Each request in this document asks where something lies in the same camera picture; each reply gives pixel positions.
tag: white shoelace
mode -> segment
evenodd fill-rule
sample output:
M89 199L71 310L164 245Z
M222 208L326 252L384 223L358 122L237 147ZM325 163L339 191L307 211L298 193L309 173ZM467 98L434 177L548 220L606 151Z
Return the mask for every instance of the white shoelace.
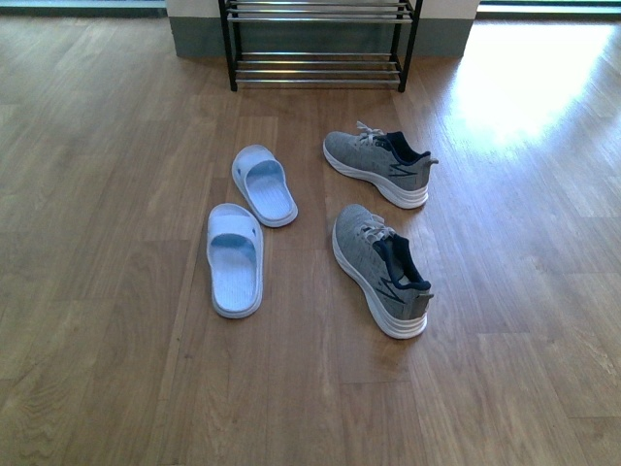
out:
M360 225L360 232L365 240L373 244L375 241L383 240L394 235L394 229L384 224L381 216L371 215L371 219Z
M358 129L362 129L358 142L363 145L370 145L373 143L373 139L377 136L384 136L384 132L381 129L372 129L365 123L358 121L356 123Z

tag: metal shoe rack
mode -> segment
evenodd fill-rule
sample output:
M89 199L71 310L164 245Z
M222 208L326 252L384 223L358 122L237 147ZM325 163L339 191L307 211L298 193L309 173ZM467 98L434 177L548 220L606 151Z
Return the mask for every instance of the metal shoe rack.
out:
M390 86L406 90L423 0L267 1L218 0L231 90L238 84ZM245 51L244 23L388 24L392 44L385 53ZM402 26L410 26L403 64L398 56Z

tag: slide sandal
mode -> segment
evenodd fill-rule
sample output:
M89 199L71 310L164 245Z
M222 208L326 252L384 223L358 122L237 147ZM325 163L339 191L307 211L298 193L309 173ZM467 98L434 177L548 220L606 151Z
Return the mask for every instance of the slide sandal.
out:
M284 226L298 216L282 165L263 146L248 146L233 161L233 180L259 221Z
M235 204L213 208L207 224L212 301L223 317L250 316L263 297L263 232L256 218Z

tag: white sole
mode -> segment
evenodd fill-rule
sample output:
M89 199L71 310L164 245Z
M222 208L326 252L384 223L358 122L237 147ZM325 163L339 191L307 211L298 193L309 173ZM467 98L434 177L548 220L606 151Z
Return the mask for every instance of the white sole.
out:
M348 274L356 283L358 283L360 288L362 288L362 291L365 293L365 298L367 299L367 305L369 306L371 315L382 332L389 337L398 340L413 338L423 333L425 327L427 326L426 313L420 318L414 318L412 320L398 320L384 310L384 307L381 305L381 302L379 301L379 298L373 288L347 261L347 259L345 259L343 253L341 252L341 248L339 248L339 244L337 243L336 223L332 228L332 250L334 251L337 262L344 272Z
M328 160L328 163L332 165L337 172L345 175L346 177L374 184L381 195L397 207L402 209L416 209L427 202L427 198L429 197L429 194L427 193L427 185L424 185L415 191L407 191L376 173L349 167L332 156L332 154L326 149L325 141L323 143L323 154L325 155L326 160Z

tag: sneaker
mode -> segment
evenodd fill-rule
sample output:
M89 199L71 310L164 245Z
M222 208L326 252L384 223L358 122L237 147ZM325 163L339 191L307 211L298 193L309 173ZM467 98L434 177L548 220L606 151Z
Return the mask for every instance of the sneaker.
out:
M429 172L434 163L430 152L412 150L404 133L384 134L358 121L359 136L339 131L323 141L326 159L346 177L373 183L390 202L414 209L427 201Z
M383 218L357 204L345 207L332 230L337 262L362 288L379 328L405 339L427 326L427 305L434 296L409 252L409 241Z

